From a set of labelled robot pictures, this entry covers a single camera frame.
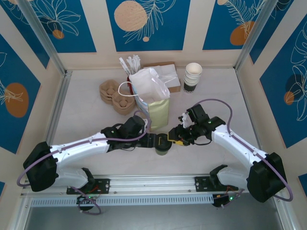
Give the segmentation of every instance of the beige wall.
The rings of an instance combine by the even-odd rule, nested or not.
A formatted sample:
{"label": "beige wall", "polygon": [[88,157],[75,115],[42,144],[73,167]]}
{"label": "beige wall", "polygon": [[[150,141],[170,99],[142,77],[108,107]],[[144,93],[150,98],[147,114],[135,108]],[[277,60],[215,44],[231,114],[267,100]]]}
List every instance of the beige wall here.
{"label": "beige wall", "polygon": [[182,51],[116,52],[105,0],[81,0],[97,53],[59,54],[68,69],[120,67],[119,58],[137,54],[142,64],[175,61],[177,66],[233,66],[239,50],[202,51],[215,0],[191,0]]}
{"label": "beige wall", "polygon": [[307,138],[286,149],[260,84],[260,77],[294,29],[302,21],[306,15],[306,9],[306,0],[295,0],[255,65],[252,65],[250,58],[247,58],[242,69],[239,71],[239,79],[242,83],[262,148],[268,153],[274,151],[281,156],[288,182],[294,192],[292,206],[301,225],[305,226],[303,229],[306,229],[307,226],[307,198],[300,185],[298,176],[307,173]]}
{"label": "beige wall", "polygon": [[16,185],[16,179],[22,172],[22,163],[33,147],[46,137],[61,76],[58,74],[52,62],[49,62],[47,69],[43,67],[1,7],[0,34],[41,83],[17,154],[15,155],[0,148],[0,181],[6,184],[0,201],[0,229],[4,230],[9,224],[10,217],[21,193],[21,188]]}

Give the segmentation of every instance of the bag handle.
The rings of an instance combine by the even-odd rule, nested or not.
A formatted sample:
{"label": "bag handle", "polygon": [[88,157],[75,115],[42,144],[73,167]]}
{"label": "bag handle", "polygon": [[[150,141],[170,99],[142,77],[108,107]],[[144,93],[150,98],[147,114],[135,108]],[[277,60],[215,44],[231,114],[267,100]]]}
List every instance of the bag handle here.
{"label": "bag handle", "polygon": [[121,92],[120,92],[119,90],[120,90],[121,86],[122,86],[123,84],[125,84],[125,83],[130,83],[130,84],[133,86],[133,84],[132,84],[130,81],[124,81],[123,83],[121,83],[121,84],[119,85],[119,87],[118,87],[118,93],[119,93],[120,95],[124,96],[124,97],[134,97],[134,96],[138,96],[138,94],[134,94],[134,95],[123,95],[123,94],[121,94]]}

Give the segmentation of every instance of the brown box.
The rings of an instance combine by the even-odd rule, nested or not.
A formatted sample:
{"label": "brown box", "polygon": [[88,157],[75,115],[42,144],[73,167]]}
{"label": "brown box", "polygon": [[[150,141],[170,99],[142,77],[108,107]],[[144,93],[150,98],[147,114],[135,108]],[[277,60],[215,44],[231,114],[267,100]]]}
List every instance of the brown box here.
{"label": "brown box", "polygon": [[[151,66],[167,66],[167,65],[172,65],[172,64],[175,64],[175,62],[173,62],[173,61],[157,62],[157,63],[150,63],[150,64],[143,65],[143,68],[144,67],[151,67]],[[180,92],[180,90],[181,90],[181,80],[180,79],[179,79],[179,82],[180,82],[179,86],[168,88],[170,93]]]}

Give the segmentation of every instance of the table surface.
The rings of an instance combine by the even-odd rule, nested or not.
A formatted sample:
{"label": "table surface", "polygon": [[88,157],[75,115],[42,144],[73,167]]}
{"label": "table surface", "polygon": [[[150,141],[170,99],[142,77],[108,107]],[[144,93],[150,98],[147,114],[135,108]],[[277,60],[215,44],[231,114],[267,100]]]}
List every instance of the table surface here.
{"label": "table surface", "polygon": [[[177,69],[183,82],[185,69]],[[124,123],[127,116],[118,114],[113,106],[100,99],[99,85],[114,79],[126,80],[123,69],[75,70],[65,98],[53,144],[65,144],[89,137],[105,127]],[[195,103],[206,98],[217,98],[230,104],[234,116],[231,129],[246,141],[257,146],[248,111],[244,103],[234,69],[204,69],[194,93],[171,93],[168,125],[154,133],[167,133],[179,124],[178,117]],[[202,106],[210,116],[224,121],[229,118],[228,108],[219,102],[204,102]],[[208,140],[201,137],[198,143]],[[207,146],[178,146],[173,144],[165,156],[154,149],[136,148],[134,151],[115,150],[86,157],[72,163],[73,167],[89,168],[94,175],[155,175],[204,174],[215,167],[227,164],[243,169],[243,165],[223,147],[211,143]]]}

